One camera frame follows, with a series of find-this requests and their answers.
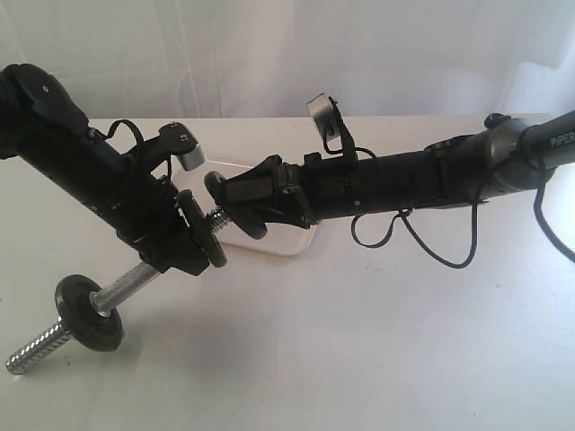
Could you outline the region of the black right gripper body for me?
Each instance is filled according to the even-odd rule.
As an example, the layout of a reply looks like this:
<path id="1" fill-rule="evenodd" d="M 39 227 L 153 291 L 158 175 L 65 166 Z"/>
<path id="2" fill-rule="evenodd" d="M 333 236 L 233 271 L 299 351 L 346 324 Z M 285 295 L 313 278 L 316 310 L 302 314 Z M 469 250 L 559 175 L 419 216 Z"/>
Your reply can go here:
<path id="1" fill-rule="evenodd" d="M 345 162 L 341 157 L 305 156 L 297 179 L 311 210 L 287 198 L 282 224 L 316 224 L 319 221 L 430 207 L 443 199 L 441 161 L 424 151 L 367 157 Z"/>

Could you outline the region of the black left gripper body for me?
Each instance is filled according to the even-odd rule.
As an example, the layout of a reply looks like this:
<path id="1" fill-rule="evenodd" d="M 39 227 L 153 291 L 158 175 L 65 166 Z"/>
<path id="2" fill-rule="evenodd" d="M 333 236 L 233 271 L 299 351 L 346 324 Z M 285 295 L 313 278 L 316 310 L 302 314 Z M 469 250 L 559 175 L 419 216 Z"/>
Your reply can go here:
<path id="1" fill-rule="evenodd" d="M 157 179 L 130 165 L 105 170 L 106 221 L 117 236 L 144 256 L 163 256 L 184 229 L 176 207 L 178 190 L 167 176 Z"/>

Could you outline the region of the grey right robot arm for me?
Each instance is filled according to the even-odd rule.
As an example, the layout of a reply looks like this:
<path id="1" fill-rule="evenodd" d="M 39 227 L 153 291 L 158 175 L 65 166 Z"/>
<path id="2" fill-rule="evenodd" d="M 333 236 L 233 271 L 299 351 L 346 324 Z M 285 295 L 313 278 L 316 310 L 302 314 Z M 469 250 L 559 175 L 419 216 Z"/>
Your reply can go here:
<path id="1" fill-rule="evenodd" d="M 466 207 L 475 200 L 535 189 L 536 159 L 544 178 L 574 161 L 574 115 L 540 125 L 491 114 L 485 130 L 416 152 L 360 159 L 351 139 L 343 154 L 307 154 L 301 165 L 267 157 L 233 178 L 209 172 L 215 203 L 254 239 L 268 224 L 304 229 L 323 220 L 404 209 Z"/>

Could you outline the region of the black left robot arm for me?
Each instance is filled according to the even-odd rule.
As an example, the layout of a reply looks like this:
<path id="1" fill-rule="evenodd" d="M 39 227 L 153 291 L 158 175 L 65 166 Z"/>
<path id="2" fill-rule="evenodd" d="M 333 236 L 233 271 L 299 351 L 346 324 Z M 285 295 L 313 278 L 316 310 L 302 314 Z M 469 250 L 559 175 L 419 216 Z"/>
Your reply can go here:
<path id="1" fill-rule="evenodd" d="M 134 146 L 124 154 L 108 141 L 121 124 Z M 153 170 L 172 157 L 186 165 L 198 142 L 181 123 L 144 139 L 123 120 L 101 133 L 51 74 L 32 64 L 1 71 L 1 157 L 20 157 L 114 229 L 140 259 L 161 273 L 197 276 L 209 265 L 177 204 L 171 177 Z"/>

